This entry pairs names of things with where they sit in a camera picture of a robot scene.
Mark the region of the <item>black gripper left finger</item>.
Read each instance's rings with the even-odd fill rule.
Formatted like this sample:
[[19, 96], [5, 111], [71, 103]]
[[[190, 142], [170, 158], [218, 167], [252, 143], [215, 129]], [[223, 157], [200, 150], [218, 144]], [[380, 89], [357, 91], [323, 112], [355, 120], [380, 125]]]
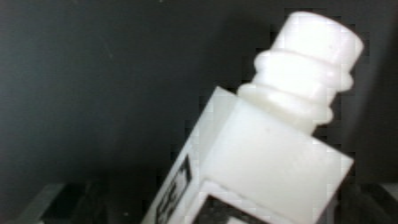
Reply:
[[48, 184], [16, 218], [16, 224], [110, 224], [108, 184]]

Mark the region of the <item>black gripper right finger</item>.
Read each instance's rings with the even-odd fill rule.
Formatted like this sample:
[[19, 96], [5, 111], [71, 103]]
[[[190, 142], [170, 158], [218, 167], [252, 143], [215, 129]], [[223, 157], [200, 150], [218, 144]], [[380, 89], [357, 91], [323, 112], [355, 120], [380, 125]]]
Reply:
[[337, 224], [398, 224], [398, 183], [344, 185]]

